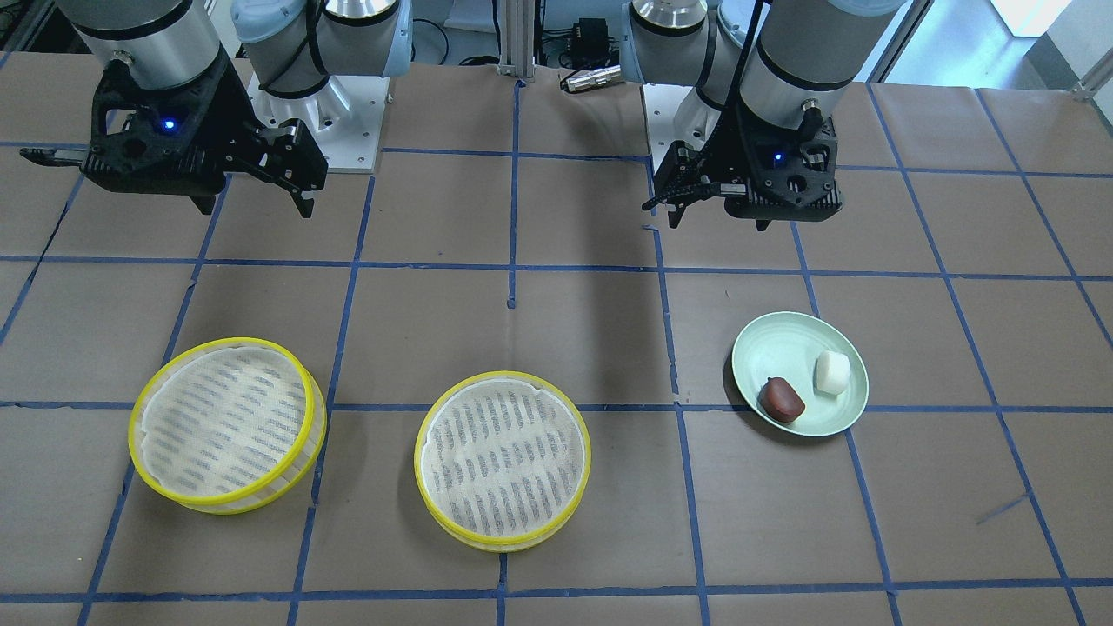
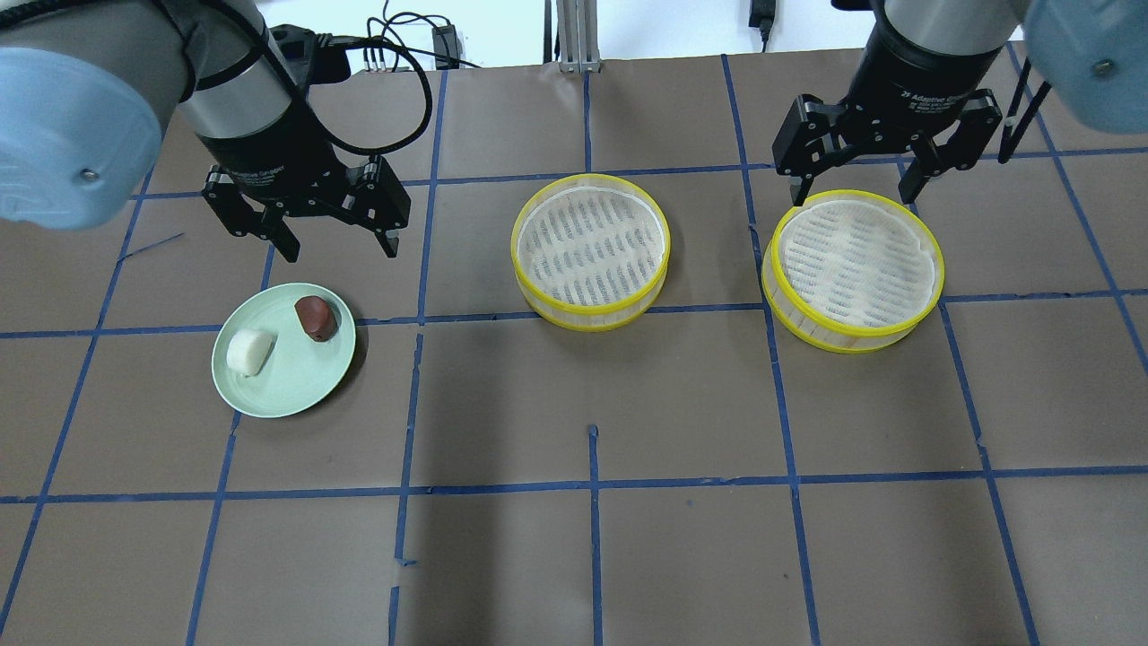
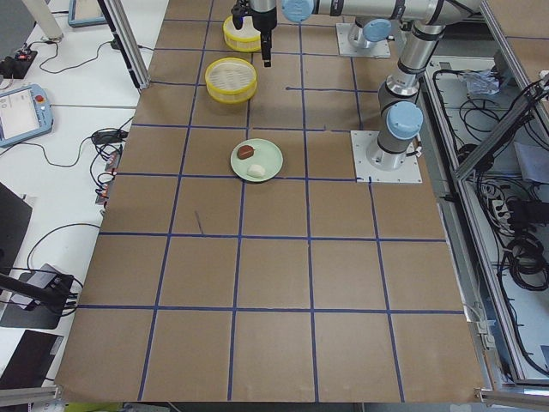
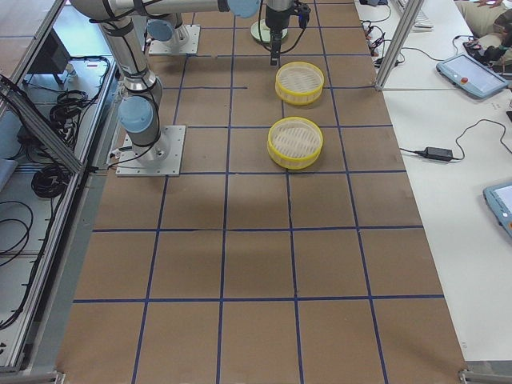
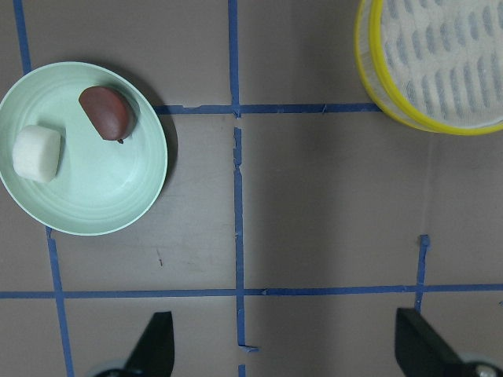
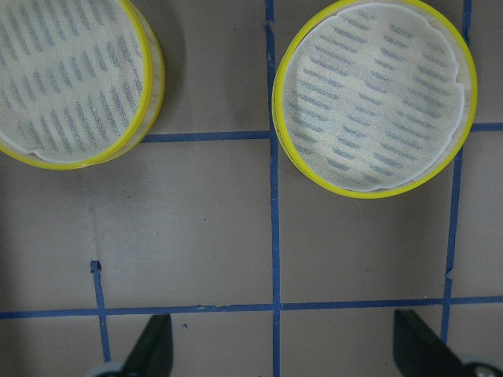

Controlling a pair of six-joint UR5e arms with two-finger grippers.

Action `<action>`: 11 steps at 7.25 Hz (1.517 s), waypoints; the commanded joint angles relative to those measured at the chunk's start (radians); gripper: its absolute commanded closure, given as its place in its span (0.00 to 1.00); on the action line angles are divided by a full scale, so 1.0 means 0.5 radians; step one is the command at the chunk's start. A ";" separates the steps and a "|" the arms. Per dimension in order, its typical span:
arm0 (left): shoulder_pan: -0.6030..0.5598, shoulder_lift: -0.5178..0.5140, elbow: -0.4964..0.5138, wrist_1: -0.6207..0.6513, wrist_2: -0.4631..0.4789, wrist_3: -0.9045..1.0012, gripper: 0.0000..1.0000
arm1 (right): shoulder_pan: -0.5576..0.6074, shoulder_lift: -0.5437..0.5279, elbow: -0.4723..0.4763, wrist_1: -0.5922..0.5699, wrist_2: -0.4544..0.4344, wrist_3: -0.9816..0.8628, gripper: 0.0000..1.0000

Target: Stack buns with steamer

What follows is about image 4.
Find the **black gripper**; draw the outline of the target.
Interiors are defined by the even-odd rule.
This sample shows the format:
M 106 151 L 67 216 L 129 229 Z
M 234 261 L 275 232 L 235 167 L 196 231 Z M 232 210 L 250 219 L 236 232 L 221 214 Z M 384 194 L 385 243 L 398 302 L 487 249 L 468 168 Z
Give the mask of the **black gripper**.
M 298 18 L 299 27 L 304 30 L 310 21 L 310 7 L 301 1 L 266 1 L 266 26 L 270 28 L 270 64 L 276 66 L 281 55 L 282 30 L 287 29 L 290 18 Z

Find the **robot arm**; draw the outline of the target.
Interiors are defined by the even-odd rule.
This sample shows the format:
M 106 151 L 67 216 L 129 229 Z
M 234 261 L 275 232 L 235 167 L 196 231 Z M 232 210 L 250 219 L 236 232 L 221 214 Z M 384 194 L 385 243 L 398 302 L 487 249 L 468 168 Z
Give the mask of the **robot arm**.
M 118 120 L 131 140 L 131 161 L 148 164 L 164 158 L 168 149 L 162 139 L 159 104 L 162 84 L 150 69 L 134 29 L 134 14 L 156 24 L 171 40 L 182 13 L 231 12 L 248 18 L 260 1 L 72 1 L 71 5 L 93 24 L 100 26 L 107 45 L 123 75 L 125 95 L 118 109 Z
M 270 64 L 276 66 L 282 54 L 293 50 L 301 40 L 310 21 L 310 8 L 301 1 L 266 1 L 265 26 L 270 31 L 269 41 L 265 42 L 262 37 L 261 18 L 263 1 L 225 1 L 226 6 L 233 14 L 241 18 L 248 18 L 258 10 L 258 38 L 259 44 L 270 53 Z M 178 35 L 178 29 L 182 25 L 180 16 L 176 20 L 166 16 L 149 17 L 147 30 L 150 36 L 160 42 L 170 42 Z M 298 24 L 302 30 L 295 43 L 288 50 L 282 51 L 283 31 L 289 27 L 290 19 L 298 18 Z

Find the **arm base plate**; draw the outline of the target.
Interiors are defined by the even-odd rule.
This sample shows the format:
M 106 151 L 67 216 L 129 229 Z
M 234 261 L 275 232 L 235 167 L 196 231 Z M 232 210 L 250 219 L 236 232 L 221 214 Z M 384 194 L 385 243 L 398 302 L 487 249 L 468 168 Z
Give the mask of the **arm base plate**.
M 147 31 L 152 38 L 149 55 L 196 55 L 198 52 L 200 25 L 180 25 L 174 28 L 169 23 L 153 22 L 148 25 Z
M 119 177 L 160 177 L 180 175 L 186 126 L 164 126 L 160 129 L 160 139 L 148 149 L 132 144 L 128 134 L 124 146 L 130 149 L 121 152 L 117 160 L 116 175 Z

